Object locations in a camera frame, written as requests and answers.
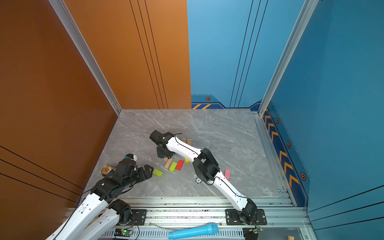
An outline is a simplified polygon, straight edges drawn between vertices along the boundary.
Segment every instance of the blue panel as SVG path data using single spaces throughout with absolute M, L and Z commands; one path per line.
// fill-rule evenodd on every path
M 226 107 L 234 107 L 235 101 L 238 106 L 266 2 L 254 0 L 250 14 L 251 0 L 187 1 L 192 94 L 211 94 Z M 248 108 L 264 96 L 303 2 L 268 2 L 240 107 Z
M 383 183 L 383 11 L 319 1 L 273 96 L 311 178 L 308 210 Z
M 263 98 L 303 3 L 303 0 L 268 1 L 239 107 L 249 107 L 256 100 Z M 261 17 L 262 15 L 257 17 L 257 30 L 260 27 Z M 244 86 L 244 80 L 245 77 L 240 84 L 240 91 Z
M 382 240 L 384 219 L 317 230 L 319 240 Z
M 313 228 L 320 229 L 331 227 L 340 224 L 364 221 L 367 219 L 384 217 L 384 204 L 378 204 L 371 207 L 339 214 L 333 217 L 324 218 L 318 221 L 312 222 Z
M 365 209 L 366 206 L 381 202 L 384 202 L 384 187 L 380 187 L 376 190 L 372 190 L 359 196 L 355 196 L 344 201 L 329 205 L 327 207 L 317 209 L 313 212 L 309 212 L 308 216 L 312 223 L 315 223 L 316 221 L 319 221 L 318 219 L 320 218 L 325 218 L 334 214 L 340 214 L 357 208 L 364 207 Z M 358 216 L 356 219 L 354 219 L 354 221 L 364 220 L 365 217 L 366 216 L 362 214 L 361 216 Z

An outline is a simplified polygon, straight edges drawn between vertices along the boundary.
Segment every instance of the lime green block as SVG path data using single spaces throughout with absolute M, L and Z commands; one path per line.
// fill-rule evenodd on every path
M 176 166 L 177 166 L 177 162 L 173 162 L 172 165 L 170 166 L 169 170 L 170 170 L 171 172 L 174 172 L 175 169 L 176 169 Z
M 156 176 L 158 177 L 161 177 L 163 175 L 163 172 L 162 171 L 159 171 L 157 169 L 153 169 L 153 174 L 155 174 Z

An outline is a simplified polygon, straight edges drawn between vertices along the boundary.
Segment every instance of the gold can lid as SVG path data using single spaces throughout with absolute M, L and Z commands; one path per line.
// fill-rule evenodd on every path
M 103 169 L 101 170 L 101 175 L 107 175 L 111 170 L 112 170 L 111 165 L 104 166 Z

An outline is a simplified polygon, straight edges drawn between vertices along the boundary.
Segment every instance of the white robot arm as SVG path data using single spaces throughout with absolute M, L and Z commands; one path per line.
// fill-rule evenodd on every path
M 167 132 L 161 134 L 154 131 L 149 137 L 157 145 L 157 156 L 160 158 L 172 157 L 173 154 L 180 154 L 192 162 L 196 175 L 207 185 L 215 186 L 230 200 L 233 207 L 240 213 L 240 220 L 244 224 L 252 224 L 256 219 L 256 204 L 241 194 L 223 175 L 218 163 L 212 153 L 204 148 L 203 150 L 192 147 L 178 139 L 174 134 Z
M 96 183 L 73 214 L 46 240 L 97 239 L 118 222 L 129 222 L 131 207 L 120 199 L 113 200 L 122 194 L 124 188 L 151 178 L 153 172 L 153 167 L 149 165 L 137 168 L 134 159 L 137 159 L 135 155 L 127 154 L 115 170 Z M 87 227 L 108 204 L 108 209 Z

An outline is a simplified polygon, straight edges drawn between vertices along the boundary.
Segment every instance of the yellow chevron stripe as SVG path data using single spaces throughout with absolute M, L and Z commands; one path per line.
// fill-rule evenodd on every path
M 287 167 L 293 170 L 292 165 L 288 164 L 287 162 L 284 163 L 284 173 L 287 174 Z
M 270 132 L 271 127 L 274 127 L 274 125 L 272 123 L 268 123 L 268 132 Z
M 281 156 L 282 156 L 282 155 L 284 155 L 284 156 L 288 157 L 288 156 L 287 156 L 287 154 L 286 154 L 285 152 L 283 152 L 283 151 L 280 151 L 280 162 L 281 162 Z
M 277 132 L 272 131 L 272 142 L 273 142 L 273 136 L 274 136 L 274 135 L 279 136 L 279 135 L 277 134 Z
M 202 109 L 206 109 L 207 107 L 211 106 L 211 104 L 208 104 L 207 106 L 203 107 Z
M 299 180 L 297 180 L 294 176 L 289 175 L 289 186 L 290 186 L 290 187 L 292 187 L 292 180 L 294 180 L 295 182 L 297 182 L 297 184 L 300 184 L 300 183 L 299 183 Z
M 270 116 L 265 116 L 265 125 L 266 125 L 266 119 L 267 119 L 267 118 L 271 119 Z

